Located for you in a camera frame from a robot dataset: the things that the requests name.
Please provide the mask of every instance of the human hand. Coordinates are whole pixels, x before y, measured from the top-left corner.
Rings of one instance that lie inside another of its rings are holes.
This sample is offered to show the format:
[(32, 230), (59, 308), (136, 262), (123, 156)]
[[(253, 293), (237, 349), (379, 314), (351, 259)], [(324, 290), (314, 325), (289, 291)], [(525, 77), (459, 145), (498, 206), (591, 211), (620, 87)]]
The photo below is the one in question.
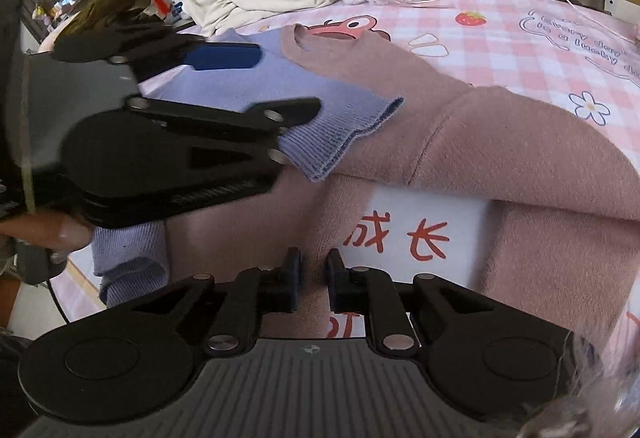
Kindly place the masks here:
[(0, 238), (14, 237), (55, 252), (70, 253), (91, 243), (94, 229), (59, 211), (40, 209), (0, 222)]

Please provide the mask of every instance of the sweater sleeve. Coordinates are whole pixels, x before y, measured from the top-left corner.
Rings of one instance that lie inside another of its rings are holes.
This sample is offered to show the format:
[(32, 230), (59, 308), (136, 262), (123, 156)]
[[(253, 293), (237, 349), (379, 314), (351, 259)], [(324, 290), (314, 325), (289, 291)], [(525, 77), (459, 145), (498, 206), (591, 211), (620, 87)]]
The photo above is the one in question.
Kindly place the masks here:
[(107, 307), (153, 292), (169, 282), (162, 221), (118, 230), (98, 228), (92, 250), (95, 275), (102, 278), (100, 300)]

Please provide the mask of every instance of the cord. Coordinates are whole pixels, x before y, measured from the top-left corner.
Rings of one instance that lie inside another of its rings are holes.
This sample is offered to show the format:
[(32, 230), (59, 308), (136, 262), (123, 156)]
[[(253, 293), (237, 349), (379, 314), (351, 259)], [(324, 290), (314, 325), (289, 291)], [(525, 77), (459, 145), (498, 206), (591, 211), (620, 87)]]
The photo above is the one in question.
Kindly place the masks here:
[(68, 317), (66, 316), (65, 311), (62, 309), (62, 306), (60, 306), (60, 302), (58, 301), (58, 297), (56, 296), (56, 292), (53, 290), (53, 286), (51, 285), (51, 280), (50, 279), (47, 279), (47, 288), (49, 288), (49, 293), (51, 294), (51, 298), (53, 299), (53, 304), (56, 305), (56, 308), (60, 312), (60, 315), (62, 315), (62, 319), (65, 320), (66, 324), (69, 324), (70, 321), (69, 321)]
[(578, 14), (580, 14), (581, 16), (587, 18), (589, 21), (592, 21), (593, 23), (595, 23), (599, 27), (602, 27), (602, 28), (606, 29), (607, 31), (609, 31), (611, 34), (613, 34), (617, 38), (620, 38), (620, 40), (626, 41), (626, 42), (631, 43), (631, 44), (636, 44), (635, 40), (630, 40), (629, 38), (626, 38), (625, 36), (622, 36), (621, 34), (611, 30), (609, 27), (607, 27), (607, 25), (603, 25), (599, 21), (594, 20), (593, 18), (591, 18), (590, 16), (588, 16), (587, 14), (582, 12), (578, 7), (576, 7), (574, 4), (572, 4), (569, 0), (564, 0), (564, 1), (566, 1), (569, 5), (571, 5)]

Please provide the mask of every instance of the black cable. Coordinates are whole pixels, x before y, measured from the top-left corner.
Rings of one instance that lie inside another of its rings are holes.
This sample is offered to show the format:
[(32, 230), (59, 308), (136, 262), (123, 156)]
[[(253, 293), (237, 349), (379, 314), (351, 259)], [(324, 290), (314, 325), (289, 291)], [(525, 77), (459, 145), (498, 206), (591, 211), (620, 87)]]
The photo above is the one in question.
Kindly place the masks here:
[(56, 293), (53, 291), (53, 286), (51, 285), (51, 280), (50, 279), (47, 279), (47, 288), (49, 288), (49, 293), (51, 294), (51, 298), (53, 299), (53, 303), (56, 305), (56, 308), (60, 312), (60, 315), (62, 315), (62, 319), (65, 320), (66, 324), (69, 324), (70, 321), (69, 321), (68, 317), (66, 316), (65, 311), (62, 309), (62, 306), (60, 306), (60, 303), (58, 301)]

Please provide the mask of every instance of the pink sweater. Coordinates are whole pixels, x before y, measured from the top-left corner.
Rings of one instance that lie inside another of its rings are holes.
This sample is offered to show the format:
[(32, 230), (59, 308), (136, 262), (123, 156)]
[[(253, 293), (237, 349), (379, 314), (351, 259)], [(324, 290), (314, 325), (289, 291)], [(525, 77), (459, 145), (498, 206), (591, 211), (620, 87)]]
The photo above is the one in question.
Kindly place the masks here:
[(440, 74), (375, 33), (332, 40), (290, 26), (281, 48), (308, 70), (401, 94), (405, 105), (323, 183), (287, 169), (271, 194), (169, 221), (174, 279), (209, 271), (228, 281), (301, 247), (303, 306), (293, 320), (270, 316), (265, 331), (323, 336), (322, 261), (383, 182), (499, 201), (482, 293), (562, 326), (612, 329), (640, 265), (640, 177), (606, 138), (561, 108)]

